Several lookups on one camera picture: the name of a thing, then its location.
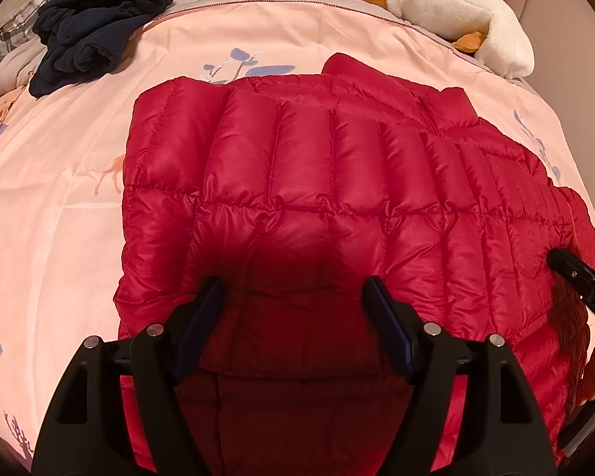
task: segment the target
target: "red puffer jacket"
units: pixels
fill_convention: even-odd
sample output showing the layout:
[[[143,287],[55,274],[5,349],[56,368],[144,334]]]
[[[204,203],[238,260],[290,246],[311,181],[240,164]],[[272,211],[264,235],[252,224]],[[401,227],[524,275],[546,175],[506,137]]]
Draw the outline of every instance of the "red puffer jacket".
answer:
[[[134,106],[124,184],[122,336],[164,321],[208,276],[227,284],[201,370],[178,389],[215,475],[376,473],[410,388],[362,310],[373,274],[456,336],[507,338],[555,448],[589,330],[546,254],[595,267],[595,229],[462,89],[341,54],[322,75],[175,79]],[[457,383],[435,468],[455,446]],[[150,466],[130,384],[124,396]]]

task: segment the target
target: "duvet zipper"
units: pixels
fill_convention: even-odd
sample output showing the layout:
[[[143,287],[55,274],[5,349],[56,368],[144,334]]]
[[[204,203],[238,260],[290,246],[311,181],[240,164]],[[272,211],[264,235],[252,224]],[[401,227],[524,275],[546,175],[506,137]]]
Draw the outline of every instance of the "duvet zipper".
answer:
[[[176,17],[176,16],[181,15],[181,14],[184,14],[184,13],[190,13],[190,12],[194,12],[194,10],[200,10],[200,9],[209,9],[210,7],[221,7],[221,6],[226,6],[226,5],[252,4],[252,3],[264,3],[264,4],[316,4],[316,5],[323,5],[323,6],[327,6],[327,7],[333,7],[334,9],[350,10],[351,12],[357,12],[357,13],[360,13],[360,14],[369,15],[369,16],[374,17],[376,19],[380,19],[381,21],[385,21],[387,23],[392,23],[393,25],[399,25],[401,27],[406,27],[406,28],[409,28],[410,30],[414,30],[415,32],[421,34],[422,36],[425,36],[428,39],[430,39],[433,42],[435,42],[436,44],[442,46],[443,48],[446,48],[447,50],[450,50],[453,54],[457,55],[457,57],[459,57],[459,58],[461,58],[461,59],[469,62],[470,64],[473,64],[474,66],[477,66],[478,68],[484,69],[485,71],[488,71],[489,73],[493,73],[493,71],[491,71],[490,69],[486,68],[485,66],[480,66],[478,64],[472,63],[468,58],[464,58],[464,57],[458,55],[458,52],[457,52],[457,50],[454,49],[454,47],[448,46],[448,45],[446,45],[444,43],[441,43],[441,41],[437,41],[435,38],[433,38],[429,34],[424,33],[422,30],[419,30],[418,28],[414,27],[414,25],[408,25],[407,23],[403,23],[401,21],[397,21],[396,19],[389,19],[387,17],[382,17],[380,15],[375,15],[375,14],[366,12],[365,10],[349,9],[348,7],[343,7],[343,6],[339,6],[339,5],[336,5],[336,4],[330,4],[330,3],[327,3],[327,2],[316,2],[316,1],[313,1],[313,0],[237,0],[237,1],[234,1],[234,2],[219,2],[219,3],[216,3],[216,4],[206,4],[206,5],[202,5],[202,6],[199,6],[199,7],[194,7],[193,9],[176,10],[175,12],[172,12],[172,13],[169,13],[169,14],[165,14],[165,15],[161,15],[161,16],[153,19],[152,21],[149,21],[145,25],[143,25],[143,27],[141,27],[137,32],[135,32],[132,35],[132,40],[134,40],[135,38],[141,36],[144,32],[147,32],[151,28],[154,28],[159,23],[163,23],[164,21],[167,21],[167,20],[169,20],[172,17]]]

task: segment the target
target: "white plush toy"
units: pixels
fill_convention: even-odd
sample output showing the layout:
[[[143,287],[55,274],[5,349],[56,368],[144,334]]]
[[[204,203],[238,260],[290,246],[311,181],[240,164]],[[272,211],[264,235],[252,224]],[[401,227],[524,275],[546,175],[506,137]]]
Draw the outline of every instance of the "white plush toy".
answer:
[[[486,35],[474,57],[507,79],[534,70],[531,41],[503,0],[386,0],[388,10],[413,25],[456,41],[479,31]]]

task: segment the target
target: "clamp handle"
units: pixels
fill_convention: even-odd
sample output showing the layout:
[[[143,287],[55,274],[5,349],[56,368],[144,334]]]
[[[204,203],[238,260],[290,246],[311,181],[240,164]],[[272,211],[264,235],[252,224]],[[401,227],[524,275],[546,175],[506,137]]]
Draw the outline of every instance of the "clamp handle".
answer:
[[[129,340],[89,336],[77,349],[51,399],[33,457],[33,476],[154,476],[138,466],[121,398],[121,375],[134,389],[159,475],[211,476],[173,386],[191,374],[223,305],[210,278],[197,299]]]
[[[552,249],[547,264],[579,293],[582,302],[595,313],[595,270],[565,249]],[[575,418],[558,436],[566,457],[571,456],[595,429],[595,400],[579,409]]]
[[[557,473],[536,398],[502,336],[474,342],[424,324],[376,276],[363,286],[363,304],[395,372],[416,385],[378,476],[430,474],[457,375],[468,376],[463,423],[452,463],[432,475]]]

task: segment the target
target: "navy folded clothing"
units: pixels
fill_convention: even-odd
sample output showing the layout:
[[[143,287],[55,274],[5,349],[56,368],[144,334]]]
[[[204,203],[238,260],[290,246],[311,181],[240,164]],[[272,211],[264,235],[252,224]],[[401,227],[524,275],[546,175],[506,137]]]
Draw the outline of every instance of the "navy folded clothing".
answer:
[[[132,33],[173,0],[52,0],[42,6],[33,31],[48,52],[29,93],[36,98],[111,72]]]

